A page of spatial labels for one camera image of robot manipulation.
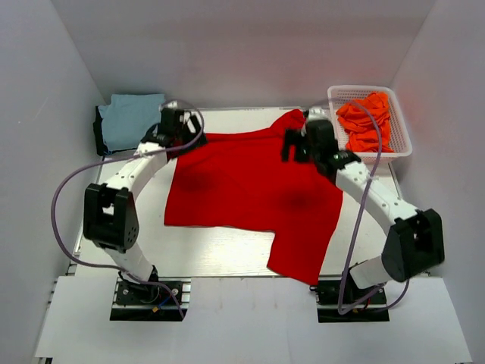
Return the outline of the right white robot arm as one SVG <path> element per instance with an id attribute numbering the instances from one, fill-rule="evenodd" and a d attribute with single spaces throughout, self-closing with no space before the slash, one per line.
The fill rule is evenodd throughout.
<path id="1" fill-rule="evenodd" d="M 391 193 L 354 152 L 338 147 L 329 120 L 317 119 L 301 129 L 287 129 L 281 158 L 285 162 L 289 158 L 313 162 L 318 173 L 359 202 L 386 235 L 379 256 L 349 268 L 351 278 L 342 283 L 347 300 L 360 302 L 370 287 L 388 281 L 402 283 L 444 262 L 440 215 L 434 209 L 420 210 Z"/>

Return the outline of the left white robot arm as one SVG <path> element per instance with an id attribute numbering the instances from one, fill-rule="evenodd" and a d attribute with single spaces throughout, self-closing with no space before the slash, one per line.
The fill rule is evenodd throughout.
<path id="1" fill-rule="evenodd" d="M 122 275 L 135 282 L 134 293 L 150 303 L 160 294 L 153 278 L 155 267 L 138 244 L 136 199 L 171 159 L 207 143 L 202 116 L 164 108 L 161 120 L 140 140 L 133 157 L 102 184 L 90 184 L 84 193 L 83 236 L 104 250 Z"/>

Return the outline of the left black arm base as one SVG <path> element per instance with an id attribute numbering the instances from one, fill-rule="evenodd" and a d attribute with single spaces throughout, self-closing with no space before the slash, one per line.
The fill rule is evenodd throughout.
<path id="1" fill-rule="evenodd" d="M 171 290 L 145 287 L 118 279 L 111 305 L 112 322 L 182 322 L 173 294 L 185 315 L 189 308 L 190 280 L 164 281 Z"/>

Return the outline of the red t shirt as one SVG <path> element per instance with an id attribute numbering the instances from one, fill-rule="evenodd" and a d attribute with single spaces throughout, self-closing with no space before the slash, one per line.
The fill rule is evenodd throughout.
<path id="1" fill-rule="evenodd" d="M 177 159 L 164 223 L 272 232 L 267 267 L 316 285 L 343 192 L 312 163 L 282 162 L 285 131 L 304 122 L 292 110 L 262 130 L 207 134 L 206 145 Z"/>

